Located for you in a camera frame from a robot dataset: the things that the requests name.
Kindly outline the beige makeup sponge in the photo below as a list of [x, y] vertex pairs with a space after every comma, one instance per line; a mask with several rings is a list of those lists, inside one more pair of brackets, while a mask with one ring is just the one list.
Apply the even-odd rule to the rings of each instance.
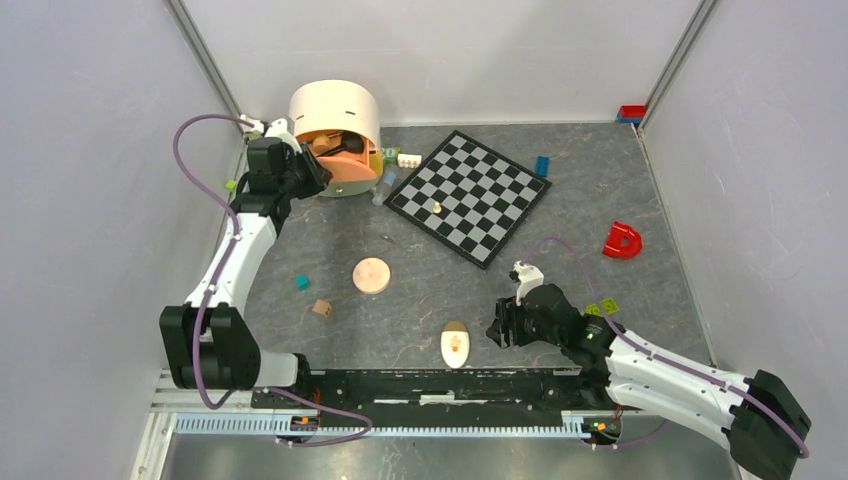
[[311, 143], [311, 148], [316, 156], [322, 156], [331, 148], [331, 138], [328, 135], [317, 135]]

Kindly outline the black fan brush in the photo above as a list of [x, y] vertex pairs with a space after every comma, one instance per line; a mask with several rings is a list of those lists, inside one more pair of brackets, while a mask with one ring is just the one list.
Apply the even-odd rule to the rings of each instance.
[[340, 144], [327, 150], [324, 153], [324, 156], [334, 156], [341, 152], [361, 154], [365, 151], [365, 149], [365, 140], [357, 133], [347, 131], [341, 135]]

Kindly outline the round pink compact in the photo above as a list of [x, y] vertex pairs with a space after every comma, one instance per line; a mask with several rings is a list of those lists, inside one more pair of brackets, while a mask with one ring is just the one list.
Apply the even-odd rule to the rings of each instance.
[[390, 282], [391, 270], [382, 259], [369, 257], [356, 264], [352, 272], [354, 286], [362, 293], [375, 295], [384, 291]]

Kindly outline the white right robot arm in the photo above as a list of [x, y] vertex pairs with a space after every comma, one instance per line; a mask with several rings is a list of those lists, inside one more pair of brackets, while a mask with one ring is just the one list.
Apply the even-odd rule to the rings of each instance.
[[726, 449], [760, 479], [788, 479], [809, 456], [810, 417], [778, 376], [699, 364], [608, 318], [581, 313], [553, 284], [500, 298], [487, 336], [499, 347], [543, 342], [579, 366], [580, 400], [660, 416]]

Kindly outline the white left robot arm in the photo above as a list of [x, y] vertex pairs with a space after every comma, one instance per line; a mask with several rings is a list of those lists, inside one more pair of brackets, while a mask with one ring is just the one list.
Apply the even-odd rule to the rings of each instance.
[[290, 407], [306, 405], [313, 379], [304, 356], [262, 350], [243, 318], [259, 266], [278, 239], [294, 199], [323, 192], [332, 178], [305, 144], [274, 137], [247, 146], [248, 170], [227, 207], [227, 229], [206, 274], [159, 325], [174, 384], [181, 389], [276, 387]]

